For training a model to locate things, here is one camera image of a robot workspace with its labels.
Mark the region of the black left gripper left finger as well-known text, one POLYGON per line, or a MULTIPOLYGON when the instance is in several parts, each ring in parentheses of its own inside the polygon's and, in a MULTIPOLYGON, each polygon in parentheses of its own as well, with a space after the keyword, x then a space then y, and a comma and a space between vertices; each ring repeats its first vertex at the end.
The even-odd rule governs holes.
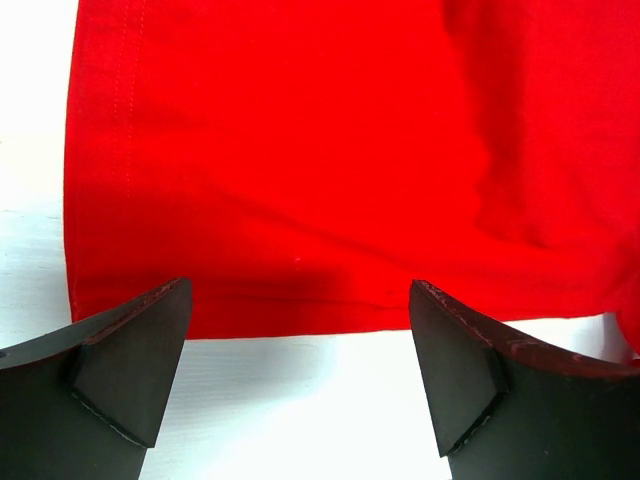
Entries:
POLYGON ((191 312, 192 285, 179 278, 2 349, 2 478, 138 478, 191 312))

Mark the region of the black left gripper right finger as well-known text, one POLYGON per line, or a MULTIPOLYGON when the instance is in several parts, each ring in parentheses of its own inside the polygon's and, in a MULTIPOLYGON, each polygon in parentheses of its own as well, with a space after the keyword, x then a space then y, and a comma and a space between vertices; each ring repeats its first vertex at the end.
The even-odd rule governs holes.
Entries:
POLYGON ((409 317, 455 479, 635 479, 639 371, 487 317, 416 280, 409 317))

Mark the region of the red t-shirt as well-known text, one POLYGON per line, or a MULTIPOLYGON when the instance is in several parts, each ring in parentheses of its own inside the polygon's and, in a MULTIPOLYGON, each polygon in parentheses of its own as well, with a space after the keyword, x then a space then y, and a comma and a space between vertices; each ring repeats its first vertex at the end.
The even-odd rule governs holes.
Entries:
POLYGON ((64 161, 77 321, 402 330, 422 279, 639 343, 635 1, 82 1, 64 161))

